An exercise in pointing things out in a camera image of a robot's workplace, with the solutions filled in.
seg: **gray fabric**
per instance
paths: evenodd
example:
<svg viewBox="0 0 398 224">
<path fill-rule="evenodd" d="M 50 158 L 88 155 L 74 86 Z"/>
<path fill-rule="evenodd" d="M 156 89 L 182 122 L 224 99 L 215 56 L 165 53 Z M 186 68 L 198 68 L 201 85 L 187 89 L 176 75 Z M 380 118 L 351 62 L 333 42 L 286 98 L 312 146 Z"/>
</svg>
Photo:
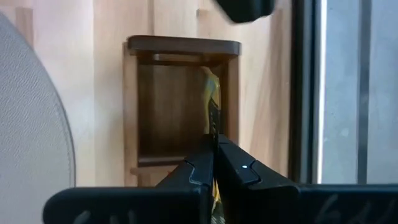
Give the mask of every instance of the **gray fabric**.
<svg viewBox="0 0 398 224">
<path fill-rule="evenodd" d="M 45 201 L 73 186 L 61 101 L 34 51 L 0 13 L 0 223 L 41 223 Z"/>
</svg>

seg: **black object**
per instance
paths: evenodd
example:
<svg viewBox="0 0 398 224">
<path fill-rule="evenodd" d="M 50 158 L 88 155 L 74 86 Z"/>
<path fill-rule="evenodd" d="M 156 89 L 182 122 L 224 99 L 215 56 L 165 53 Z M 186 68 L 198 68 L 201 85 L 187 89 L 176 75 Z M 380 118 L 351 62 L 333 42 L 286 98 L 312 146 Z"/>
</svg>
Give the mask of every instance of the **black object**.
<svg viewBox="0 0 398 224">
<path fill-rule="evenodd" d="M 226 15 L 235 23 L 252 22 L 270 15 L 275 0 L 216 0 Z"/>
<path fill-rule="evenodd" d="M 320 2 L 292 1 L 289 178 L 317 181 Z"/>
<path fill-rule="evenodd" d="M 156 187 L 60 192 L 46 203 L 44 223 L 207 224 L 213 172 L 226 223 L 398 222 L 398 185 L 300 185 L 224 135 L 207 134 L 200 147 Z"/>
</svg>

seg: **wooden surface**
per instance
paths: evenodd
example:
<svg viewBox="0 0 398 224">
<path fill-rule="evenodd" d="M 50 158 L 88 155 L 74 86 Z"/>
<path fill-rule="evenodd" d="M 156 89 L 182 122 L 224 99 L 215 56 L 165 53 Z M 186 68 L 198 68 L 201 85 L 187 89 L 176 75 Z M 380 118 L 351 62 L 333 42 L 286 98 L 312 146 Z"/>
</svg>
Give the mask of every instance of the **wooden surface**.
<svg viewBox="0 0 398 224">
<path fill-rule="evenodd" d="M 137 184 L 128 186 L 153 187 L 171 173 L 177 166 L 156 166 L 131 169 L 130 175 L 137 179 Z"/>
<path fill-rule="evenodd" d="M 125 154 L 130 150 L 136 150 L 136 146 L 129 149 L 129 138 L 136 134 L 130 132 L 126 124 L 131 119 L 138 119 L 139 123 L 139 158 L 187 156 L 198 149 L 198 143 L 204 132 L 205 109 L 203 93 L 205 92 L 207 76 L 200 66 L 214 65 L 210 67 L 221 81 L 222 97 L 221 107 L 226 111 L 228 118 L 236 110 L 228 113 L 228 101 L 239 101 L 238 86 L 229 86 L 228 64 L 238 57 L 240 43 L 225 40 L 205 40 L 178 37 L 153 37 L 132 36 L 127 41 L 128 51 L 132 55 L 125 57 L 136 57 L 138 63 L 136 69 L 124 71 L 124 83 L 138 82 L 138 87 L 132 91 L 129 86 L 124 95 L 124 106 L 128 112 L 124 112 L 125 125 Z M 173 54 L 173 57 L 156 57 L 164 54 Z M 195 62 L 185 61 L 186 57 L 197 56 Z M 168 66 L 158 65 L 159 62 L 167 62 Z M 229 99 L 229 91 L 235 98 Z M 138 110 L 130 111 L 136 104 L 131 94 L 138 95 Z M 232 123 L 238 122 L 238 114 Z"/>
<path fill-rule="evenodd" d="M 123 47 L 123 174 L 124 185 L 137 185 L 137 176 L 131 175 L 131 164 L 138 163 L 138 64 L 137 57 L 130 55 L 127 48 Z"/>
<path fill-rule="evenodd" d="M 210 0 L 0 0 L 12 18 L 18 7 L 31 10 L 32 20 L 27 13 L 13 22 L 29 41 L 33 31 L 33 47 L 65 105 L 78 185 L 124 184 L 122 43 L 136 34 L 241 42 L 240 145 L 287 173 L 290 1 L 238 26 Z"/>
</svg>

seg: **wooden shelf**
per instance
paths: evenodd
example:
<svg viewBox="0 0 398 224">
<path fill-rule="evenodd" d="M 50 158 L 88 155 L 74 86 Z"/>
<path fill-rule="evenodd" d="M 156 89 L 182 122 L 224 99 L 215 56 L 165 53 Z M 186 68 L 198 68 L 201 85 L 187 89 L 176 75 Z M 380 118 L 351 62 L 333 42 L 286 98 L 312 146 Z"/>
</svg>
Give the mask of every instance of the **wooden shelf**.
<svg viewBox="0 0 398 224">
<path fill-rule="evenodd" d="M 128 38 L 124 52 L 125 178 L 145 166 L 142 158 L 198 150 L 205 127 L 206 75 L 200 66 L 220 79 L 221 128 L 238 143 L 240 43 L 139 35 Z"/>
<path fill-rule="evenodd" d="M 135 167 L 130 169 L 130 179 L 136 179 L 138 187 L 153 187 L 177 166 Z"/>
</svg>

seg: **gray wall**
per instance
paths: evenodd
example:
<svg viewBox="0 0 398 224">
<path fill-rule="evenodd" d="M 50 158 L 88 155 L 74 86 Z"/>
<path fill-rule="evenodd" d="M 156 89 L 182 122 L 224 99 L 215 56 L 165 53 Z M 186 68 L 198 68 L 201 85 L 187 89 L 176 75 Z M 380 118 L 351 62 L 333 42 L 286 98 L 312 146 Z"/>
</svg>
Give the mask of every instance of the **gray wall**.
<svg viewBox="0 0 398 224">
<path fill-rule="evenodd" d="M 358 12 L 358 0 L 328 1 L 322 172 L 325 184 L 356 182 Z"/>
<path fill-rule="evenodd" d="M 373 2 L 368 183 L 398 183 L 398 1 Z"/>
<path fill-rule="evenodd" d="M 398 183 L 398 1 L 374 0 L 368 183 Z M 322 183 L 356 183 L 359 0 L 328 1 Z"/>
</svg>

